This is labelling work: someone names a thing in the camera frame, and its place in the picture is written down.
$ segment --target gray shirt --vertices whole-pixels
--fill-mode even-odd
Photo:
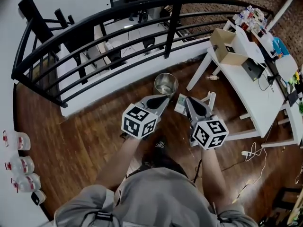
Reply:
[[[118,190],[120,203],[114,207],[114,193],[101,185],[84,188],[55,213],[57,227],[256,227],[241,205],[210,210],[210,204],[184,175],[167,168],[152,168],[124,181]],[[96,213],[111,213],[99,220]]]

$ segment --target black metal railing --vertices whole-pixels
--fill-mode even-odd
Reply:
[[[195,12],[195,13],[180,14],[182,4],[189,4],[189,3],[228,4],[228,5],[239,6],[241,8],[239,8],[238,11]],[[146,21],[146,22],[143,22],[140,24],[133,25],[128,28],[120,29],[120,30],[110,33],[108,35],[104,35],[103,37],[101,37],[97,40],[93,40],[93,41],[90,41],[89,43],[85,43],[85,44],[79,46],[78,48],[74,48],[72,51],[70,51],[70,53],[68,55],[66,55],[65,57],[63,57],[61,59],[59,59],[56,56],[56,53],[58,52],[58,48],[61,44],[75,41],[75,39],[79,35],[83,34],[85,31],[87,31],[91,28],[94,28],[94,26],[103,25],[104,22],[107,22],[112,19],[125,17],[125,14],[131,13],[131,12],[136,12],[138,10],[141,11],[141,10],[145,10],[145,9],[151,9],[151,8],[155,8],[155,7],[164,7],[167,5],[170,5],[173,8],[171,16],[149,20],[149,21]],[[243,10],[242,7],[247,7],[248,5],[252,5],[252,4],[249,4],[249,3],[243,2],[243,1],[238,1],[238,0],[140,0],[137,2],[128,3],[127,5],[124,5],[124,6],[107,9],[105,11],[94,14],[94,15],[87,17],[86,19],[74,24],[71,16],[69,16],[69,22],[66,22],[61,11],[55,12],[58,20],[42,19],[40,14],[37,14],[36,9],[32,9],[32,12],[29,13],[28,5],[26,4],[25,7],[27,9],[24,10],[23,13],[25,13],[25,17],[28,20],[28,24],[27,24],[27,27],[21,38],[19,48],[17,50],[11,77],[12,77],[12,79],[17,79],[19,82],[24,84],[26,87],[35,91],[36,93],[43,96],[44,98],[52,101],[53,103],[55,103],[61,107],[67,107],[67,102],[69,100],[71,100],[74,97],[76,97],[77,95],[85,92],[86,90],[94,87],[95,85],[97,85],[109,78],[114,77],[115,75],[117,75],[119,73],[122,73],[126,70],[129,70],[130,68],[133,68],[133,67],[135,67],[139,64],[142,64],[144,62],[147,62],[149,60],[153,60],[160,56],[164,56],[164,58],[166,59],[169,57],[169,54],[171,52],[188,47],[188,46],[192,46],[194,44],[202,43],[204,41],[207,41],[208,38],[204,38],[201,40],[195,40],[193,42],[186,43],[185,45],[175,47],[172,49],[172,45],[174,42],[189,39],[189,38],[197,38],[197,36],[207,35],[207,34],[210,34],[213,32],[213,30],[208,30],[208,31],[203,31],[203,32],[192,33],[192,34],[182,36],[179,38],[174,38],[174,35],[177,31],[181,31],[181,30],[185,30],[185,29],[192,29],[192,28],[202,27],[202,26],[219,25],[219,24],[224,24],[227,21],[227,20],[215,20],[215,21],[208,21],[208,22],[203,22],[203,23],[199,23],[199,24],[178,26],[178,22],[181,18],[211,16],[211,15],[220,15],[220,16],[233,15],[233,14],[239,13],[241,10]],[[266,17],[273,15],[273,12],[268,9],[261,8],[256,5],[252,5],[252,6],[255,8],[259,8],[263,12],[265,12]],[[81,61],[79,60],[78,56],[81,52],[84,52],[87,49],[89,49],[95,45],[98,45],[102,42],[106,42],[111,38],[122,35],[124,33],[128,33],[130,31],[136,30],[138,28],[142,28],[145,26],[153,25],[153,24],[168,22],[168,21],[169,21],[169,28],[166,31],[157,32],[152,35],[146,35],[139,39],[129,41],[116,48],[108,50],[105,53],[101,53],[100,55],[98,55],[94,58],[90,58],[88,61],[86,61],[84,63],[81,63]],[[47,23],[59,23],[61,25],[61,27],[48,28],[47,26],[44,26],[44,24],[43,24],[46,22]],[[59,29],[64,29],[64,30],[62,30],[62,32],[60,34],[54,36],[51,31],[59,30]],[[34,40],[34,45],[33,45],[33,51],[27,57],[23,58],[25,47],[26,47],[26,44],[27,44],[27,41],[29,38],[29,34],[31,31],[33,31],[36,34],[36,38]],[[140,51],[136,51],[130,55],[124,56],[118,60],[111,62],[108,65],[105,65],[101,68],[94,70],[93,72],[91,72],[87,75],[84,73],[84,74],[82,74],[80,79],[74,81],[73,83],[69,84],[67,87],[62,88],[61,90],[59,89],[58,85],[61,81],[63,81],[64,79],[68,78],[69,76],[71,76],[72,74],[74,74],[76,72],[78,72],[80,74],[81,70],[84,71],[85,67],[87,67],[88,65],[93,64],[94,62],[96,62],[104,57],[113,55],[114,53],[117,53],[118,51],[121,51],[124,48],[127,48],[127,47],[132,46],[137,43],[141,43],[144,40],[155,38],[155,37],[158,37],[161,35],[166,35],[166,34],[167,34],[167,39],[165,42],[152,45],[148,48],[144,48]],[[42,44],[41,44],[41,46],[36,48],[38,39],[41,41]],[[83,84],[83,83],[87,82],[87,80],[89,78],[97,75],[98,73],[100,73],[104,70],[107,70],[109,68],[119,67],[121,65],[121,63],[124,62],[125,60],[128,60],[134,56],[146,53],[153,49],[159,48],[161,46],[165,47],[163,52],[159,52],[159,53],[156,53],[156,54],[148,56],[148,57],[143,57],[143,59],[141,59],[133,64],[130,64],[127,67],[121,67],[120,69],[116,70],[115,72],[101,78],[98,81],[95,81],[92,84],[89,84],[88,86],[75,92],[74,94],[70,95],[69,97],[65,98],[64,100],[61,100],[62,94],[71,90],[72,88],[74,88],[75,86],[77,86],[80,83]],[[46,55],[48,57],[48,64],[45,68],[42,64],[43,64],[43,58]],[[54,57],[53,64],[49,64],[50,56]],[[64,75],[62,75],[58,78],[55,78],[55,80],[50,81],[47,85],[42,83],[43,79],[45,77],[47,77],[50,73],[56,71],[56,69],[60,65],[64,64],[68,60],[74,60],[74,59],[76,60],[77,65],[78,65],[76,68],[73,68],[72,70],[66,72]],[[33,77],[33,67],[37,61],[40,61],[40,64],[39,64],[40,70],[39,70],[39,74],[37,76]]]

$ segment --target stainless steel bowl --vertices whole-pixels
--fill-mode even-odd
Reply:
[[[154,83],[154,94],[163,94],[172,98],[178,89],[178,80],[169,73],[158,75]]]

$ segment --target electrical outlet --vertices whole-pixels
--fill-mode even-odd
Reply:
[[[241,153],[243,156],[246,156],[246,157],[250,157],[251,156],[251,152],[250,151],[242,151]]]

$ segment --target white wall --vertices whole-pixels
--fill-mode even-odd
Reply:
[[[13,129],[13,81],[10,75],[18,44],[26,27],[25,21],[18,14],[20,1],[0,0],[1,131]],[[109,0],[34,0],[34,2],[44,18],[55,18],[54,11],[61,8],[66,17],[72,14],[75,21],[110,7]],[[10,184],[11,172],[4,170],[4,162],[12,153],[3,143],[0,145],[0,226],[41,226],[47,222],[44,213],[31,201],[30,194],[16,193]]]

